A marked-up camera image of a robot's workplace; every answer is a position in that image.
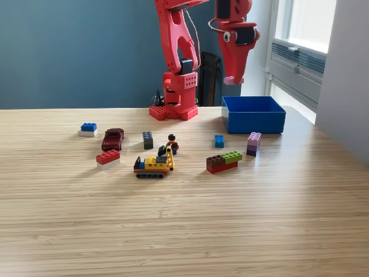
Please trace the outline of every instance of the lego minifigure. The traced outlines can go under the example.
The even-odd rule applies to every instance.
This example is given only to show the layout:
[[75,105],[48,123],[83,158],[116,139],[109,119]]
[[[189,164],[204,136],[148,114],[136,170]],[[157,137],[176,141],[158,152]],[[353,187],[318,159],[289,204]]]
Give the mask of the lego minifigure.
[[176,155],[177,150],[179,149],[179,146],[178,146],[178,143],[175,142],[175,136],[173,134],[170,134],[168,136],[168,139],[169,139],[169,142],[167,143],[166,146],[171,145],[173,155]]

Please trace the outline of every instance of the window frame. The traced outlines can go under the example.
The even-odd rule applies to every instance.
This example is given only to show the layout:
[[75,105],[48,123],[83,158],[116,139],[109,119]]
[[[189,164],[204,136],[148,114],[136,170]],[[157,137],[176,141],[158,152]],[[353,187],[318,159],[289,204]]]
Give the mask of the window frame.
[[[294,0],[281,1],[286,1],[282,38],[287,38],[290,29],[290,22],[292,20]],[[291,60],[273,53],[272,45],[273,43],[277,43],[279,45],[288,47],[290,51],[303,51],[312,57],[323,57],[324,59],[327,57],[327,54],[300,46],[298,44],[293,44],[286,40],[275,38],[279,4],[280,0],[273,0],[268,53],[265,66],[267,78],[265,95],[270,95],[271,84],[272,82],[275,82],[279,87],[286,89],[286,91],[288,91],[288,93],[296,100],[302,102],[310,109],[316,110],[319,102],[323,74],[309,68],[305,68],[296,62],[292,62]]]

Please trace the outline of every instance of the white lego brick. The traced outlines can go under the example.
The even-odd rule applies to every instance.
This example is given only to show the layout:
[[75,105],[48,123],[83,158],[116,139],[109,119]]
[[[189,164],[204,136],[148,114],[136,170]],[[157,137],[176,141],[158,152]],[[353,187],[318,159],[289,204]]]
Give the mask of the white lego brick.
[[97,163],[97,168],[101,170],[108,170],[111,169],[114,166],[117,166],[121,163],[121,159],[113,160],[112,162],[109,162],[107,164],[100,164]]
[[95,137],[95,135],[97,135],[97,129],[93,132],[84,132],[84,131],[79,130],[78,135],[80,137]]

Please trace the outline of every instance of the yellow lego vehicle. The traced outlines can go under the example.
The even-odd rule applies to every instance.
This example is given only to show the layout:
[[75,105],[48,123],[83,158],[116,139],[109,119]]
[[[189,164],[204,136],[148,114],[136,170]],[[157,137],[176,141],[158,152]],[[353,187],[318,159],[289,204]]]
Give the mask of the yellow lego vehicle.
[[166,151],[166,156],[151,156],[146,158],[143,162],[141,161],[141,157],[138,157],[133,167],[133,172],[136,173],[136,177],[163,178],[168,170],[173,171],[174,161],[172,147],[168,145]]

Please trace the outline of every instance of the cable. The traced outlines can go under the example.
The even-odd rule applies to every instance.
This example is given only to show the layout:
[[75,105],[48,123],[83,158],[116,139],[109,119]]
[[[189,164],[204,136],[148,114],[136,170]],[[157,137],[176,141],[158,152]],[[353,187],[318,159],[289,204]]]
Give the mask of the cable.
[[196,34],[196,43],[197,43],[197,61],[198,61],[198,64],[197,64],[197,67],[194,68],[194,70],[197,70],[199,69],[200,65],[201,65],[201,55],[200,55],[200,41],[198,40],[198,35],[197,35],[197,30],[196,30],[196,26],[195,24],[193,23],[192,19],[191,19],[191,16],[190,16],[190,13],[187,9],[183,9],[186,13],[187,13],[187,16],[189,17],[189,20],[191,21],[191,24],[192,24],[192,27],[194,28],[195,30],[195,34]]
[[213,23],[214,21],[217,21],[217,19],[216,19],[216,18],[213,18],[213,19],[211,19],[211,20],[208,22],[208,26],[210,27],[210,29],[211,29],[212,31],[214,31],[214,32],[217,32],[217,33],[225,33],[226,31],[223,31],[223,30],[220,30],[220,29],[214,28],[214,27],[212,26],[212,23]]

